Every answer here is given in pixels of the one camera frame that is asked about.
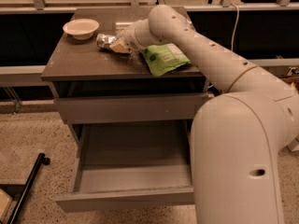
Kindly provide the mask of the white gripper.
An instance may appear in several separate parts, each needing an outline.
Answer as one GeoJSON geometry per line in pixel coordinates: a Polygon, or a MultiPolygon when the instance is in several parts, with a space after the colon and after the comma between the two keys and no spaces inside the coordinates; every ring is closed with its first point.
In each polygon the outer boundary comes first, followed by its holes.
{"type": "Polygon", "coordinates": [[[149,45],[149,31],[147,20],[133,22],[126,29],[117,32],[118,39],[109,47],[112,51],[121,54],[130,54],[131,49],[143,50],[149,45]]]}

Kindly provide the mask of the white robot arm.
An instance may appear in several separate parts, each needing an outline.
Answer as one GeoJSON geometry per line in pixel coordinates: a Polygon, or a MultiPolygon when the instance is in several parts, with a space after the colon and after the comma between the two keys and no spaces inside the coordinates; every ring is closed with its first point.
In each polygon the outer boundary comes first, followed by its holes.
{"type": "Polygon", "coordinates": [[[166,5],[154,7],[117,36],[134,50],[175,44],[221,91],[192,122],[198,224],[284,224],[278,152],[299,134],[297,90],[198,34],[166,5]]]}

